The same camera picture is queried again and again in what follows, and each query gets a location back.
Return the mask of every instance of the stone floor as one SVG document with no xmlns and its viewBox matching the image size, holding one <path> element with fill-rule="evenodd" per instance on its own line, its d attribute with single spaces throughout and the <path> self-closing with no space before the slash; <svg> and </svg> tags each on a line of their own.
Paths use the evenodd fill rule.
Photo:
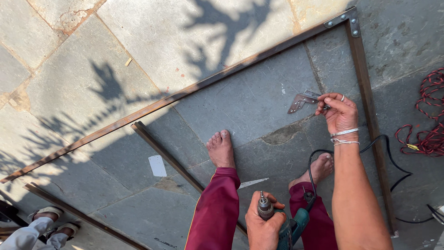
<svg viewBox="0 0 444 250">
<path fill-rule="evenodd" d="M 359 12 L 381 132 L 390 136 L 398 165 L 414 173 L 393 191 L 396 215 L 426 219 L 425 204 L 444 205 L 442 159 L 401 154 L 393 135 L 404 124 L 416 131 L 435 125 L 414 103 L 422 78 L 444 65 L 439 0 L 0 0 L 0 177 L 352 5 Z M 356 101 L 362 145 L 369 142 L 343 27 L 141 121 L 203 185 L 215 169 L 203 142 L 228 129 L 241 182 L 266 179 L 238 191 L 245 224 L 253 191 L 267 190 L 288 204 L 287 184 L 306 170 L 309 154 L 332 149 L 314 106 L 286 113 L 306 89 L 341 92 Z M 166 176 L 154 176 L 154 155 L 126 126 L 0 185 L 0 194 L 25 219 L 48 205 L 22 188 L 33 181 L 146 247 L 183 249 L 199 193 L 166 162 Z M 373 155 L 365 152 L 362 159 L 384 210 Z M 393 184 L 403 173 L 386 159 Z M 318 189 L 331 211 L 333 177 Z M 78 221 L 64 215 L 58 223 L 70 220 Z M 131 249 L 79 223 L 82 229 L 66 249 Z M 436 221 L 398 227 L 396 249 L 443 249 L 444 227 Z M 239 232 L 233 249 L 248 249 Z"/>
</svg>

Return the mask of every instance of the power drill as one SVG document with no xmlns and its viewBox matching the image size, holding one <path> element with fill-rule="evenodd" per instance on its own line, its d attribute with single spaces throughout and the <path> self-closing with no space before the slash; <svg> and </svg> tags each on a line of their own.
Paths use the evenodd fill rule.
<svg viewBox="0 0 444 250">
<path fill-rule="evenodd" d="M 311 210 L 316 197 L 310 192 L 305 192 L 304 199 L 308 202 L 305 209 L 300 208 L 293 219 L 289 219 L 289 217 L 286 216 L 287 219 L 279 230 L 277 250 L 291 250 L 307 226 L 307 223 L 310 220 L 308 213 Z M 275 209 L 273 204 L 271 204 L 269 199 L 264 197 L 264 193 L 261 191 L 261 198 L 258 201 L 259 215 L 264 221 L 267 221 L 274 215 L 274 212 L 285 213 L 282 209 Z"/>
</svg>

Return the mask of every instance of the maroon track pants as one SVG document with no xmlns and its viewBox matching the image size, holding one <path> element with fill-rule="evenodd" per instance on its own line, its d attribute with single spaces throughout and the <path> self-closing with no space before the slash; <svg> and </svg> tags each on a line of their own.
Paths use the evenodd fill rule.
<svg viewBox="0 0 444 250">
<path fill-rule="evenodd" d="M 197 202 L 185 250 L 231 250 L 239 217 L 236 190 L 240 184 L 236 169 L 216 169 Z M 307 206 L 302 186 L 306 191 L 313 192 L 310 182 L 298 183 L 290 189 L 292 217 L 299 208 Z M 305 250 L 337 249 L 333 221 L 319 196 L 310 211 L 310 221 L 302 233 L 302 242 Z"/>
</svg>

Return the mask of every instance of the person's foot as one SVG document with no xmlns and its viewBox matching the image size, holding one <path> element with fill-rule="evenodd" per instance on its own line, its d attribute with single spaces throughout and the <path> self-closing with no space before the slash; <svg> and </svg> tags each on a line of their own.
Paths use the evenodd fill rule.
<svg viewBox="0 0 444 250">
<path fill-rule="evenodd" d="M 60 234 L 60 233 L 66 234 L 66 235 L 68 236 L 68 238 L 69 238 L 69 237 L 71 237 L 72 235 L 74 235 L 74 230 L 72 230 L 72 229 L 69 228 L 69 227 L 64 227 L 64 228 L 62 228 L 62 229 L 60 229 L 60 230 L 55 231 L 54 233 L 52 233 L 48 238 L 50 238 L 52 235 Z"/>
<path fill-rule="evenodd" d="M 40 217 L 48 217 L 54 222 L 59 218 L 59 216 L 56 213 L 48 212 L 48 213 L 35 214 L 34 217 L 32 218 L 32 220 L 35 221 L 36 219 L 38 219 Z"/>
<path fill-rule="evenodd" d="M 236 168 L 228 130 L 216 132 L 206 143 L 206 149 L 216 168 Z"/>
<path fill-rule="evenodd" d="M 317 160 L 311 163 L 311 176 L 314 184 L 318 184 L 333 172 L 333 157 L 329 153 L 322 153 Z M 308 170 L 298 179 L 288 184 L 288 190 L 299 182 L 310 182 Z"/>
</svg>

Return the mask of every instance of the white pant leg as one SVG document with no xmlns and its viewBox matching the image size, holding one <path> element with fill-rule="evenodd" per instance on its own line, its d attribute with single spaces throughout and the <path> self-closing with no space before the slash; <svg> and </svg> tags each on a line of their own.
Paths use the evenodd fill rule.
<svg viewBox="0 0 444 250">
<path fill-rule="evenodd" d="M 1 245 L 0 250 L 32 250 L 37 238 L 43 235 L 54 223 L 51 218 L 40 217 L 29 226 L 22 227 L 9 236 Z"/>
<path fill-rule="evenodd" d="M 68 236 L 63 233 L 53 234 L 48 241 L 46 246 L 39 248 L 39 250 L 60 250 L 66 244 Z"/>
</svg>

